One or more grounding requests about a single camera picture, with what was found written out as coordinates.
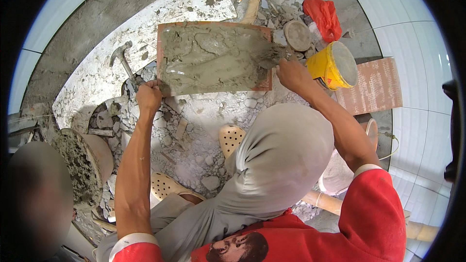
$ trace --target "hand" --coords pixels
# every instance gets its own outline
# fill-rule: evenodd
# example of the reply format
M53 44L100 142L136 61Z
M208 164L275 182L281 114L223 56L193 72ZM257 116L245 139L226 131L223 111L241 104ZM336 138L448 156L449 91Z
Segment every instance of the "hand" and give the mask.
M283 86L299 95L307 86L314 84L306 67L296 60L280 59L277 66L277 76Z
M162 102L162 93L157 86L157 81L151 80L141 84L136 93L136 100L139 104L140 115L147 115L153 119Z

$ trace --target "hammer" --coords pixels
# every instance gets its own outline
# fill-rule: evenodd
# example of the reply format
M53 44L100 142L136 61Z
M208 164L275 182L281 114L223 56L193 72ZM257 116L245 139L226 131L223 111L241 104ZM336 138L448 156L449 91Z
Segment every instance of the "hammer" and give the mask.
M130 76L130 82L131 82L131 85L133 86L134 92L137 92L138 87L137 87L136 78L134 77L133 72L131 71L131 68L128 65L128 62L125 59L125 50L128 48L131 48L132 46L133 46L133 42L128 41L124 45L114 50L112 56L110 57L110 67L113 66L113 62L115 61L115 58L118 57L121 61L121 64L125 68L126 73L128 73L128 76Z

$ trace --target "concrete floor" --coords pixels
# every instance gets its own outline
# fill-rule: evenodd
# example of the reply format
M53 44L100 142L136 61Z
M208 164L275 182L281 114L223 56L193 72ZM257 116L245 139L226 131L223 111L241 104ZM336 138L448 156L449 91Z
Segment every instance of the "concrete floor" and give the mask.
M53 101L74 69L116 27L155 0L87 0L63 24L50 41L29 81L22 107L36 102ZM360 31L370 28L370 23L357 0L332 0L335 3L343 32L353 28ZM381 51L373 32L357 34L353 39L342 38L358 63L381 58ZM372 114L379 131L391 132L391 110ZM391 140L379 137L377 153L385 156L391 151ZM383 162L388 169L390 159ZM318 230L338 231L338 216L321 213L308 224Z

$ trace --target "worker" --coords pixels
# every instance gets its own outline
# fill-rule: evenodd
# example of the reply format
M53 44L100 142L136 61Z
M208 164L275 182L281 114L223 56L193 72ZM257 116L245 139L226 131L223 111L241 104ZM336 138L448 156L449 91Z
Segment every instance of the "worker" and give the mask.
M162 95L155 81L140 86L141 114L116 178L117 232L102 239L98 262L403 260L401 202L361 126L298 61L281 59L276 73L312 108L287 103L261 112L225 160L232 178L212 199L157 172L168 195L159 195L152 210L149 194L157 180L150 176L150 136ZM290 206L316 184L334 146L354 179L341 207L340 233L320 233Z

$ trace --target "red t-shirt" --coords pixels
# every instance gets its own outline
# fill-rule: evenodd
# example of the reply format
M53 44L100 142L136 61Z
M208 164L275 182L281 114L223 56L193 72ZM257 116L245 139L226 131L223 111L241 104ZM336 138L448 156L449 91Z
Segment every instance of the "red t-shirt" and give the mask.
M288 209L277 218L194 250L191 261L402 261L405 217L388 172L373 169L356 176L343 201L338 226L340 233L321 233ZM163 261L155 237L149 234L125 236L112 253L110 262Z

